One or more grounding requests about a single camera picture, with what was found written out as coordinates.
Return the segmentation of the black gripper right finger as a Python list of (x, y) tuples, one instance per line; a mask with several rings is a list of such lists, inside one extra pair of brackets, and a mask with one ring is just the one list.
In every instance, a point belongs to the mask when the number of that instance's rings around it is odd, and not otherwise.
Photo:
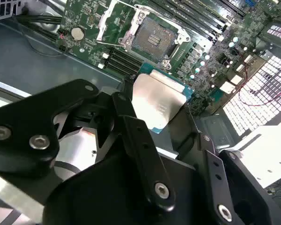
[(196, 170), (199, 198), (207, 216), (199, 221), (211, 225), (270, 225), (270, 203), (260, 185), (235, 154), (216, 153), (212, 139), (199, 131), (183, 105), (170, 121), (170, 136), (178, 160)]

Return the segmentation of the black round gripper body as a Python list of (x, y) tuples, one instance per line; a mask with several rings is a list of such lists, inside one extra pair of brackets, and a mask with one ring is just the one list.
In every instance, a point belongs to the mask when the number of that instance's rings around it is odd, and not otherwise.
[(45, 225), (210, 225), (195, 169), (161, 156), (176, 193), (175, 208), (149, 204), (136, 168), (117, 153), (61, 183), (48, 198)]

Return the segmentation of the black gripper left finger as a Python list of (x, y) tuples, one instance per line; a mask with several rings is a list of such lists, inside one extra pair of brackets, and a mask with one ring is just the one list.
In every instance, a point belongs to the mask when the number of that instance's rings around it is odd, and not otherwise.
[(77, 79), (0, 107), (0, 172), (38, 178), (49, 173), (59, 138), (79, 122), (96, 131), (98, 160), (125, 153), (146, 201), (161, 212), (175, 207), (175, 191), (144, 121), (132, 106), (133, 86), (111, 95)]

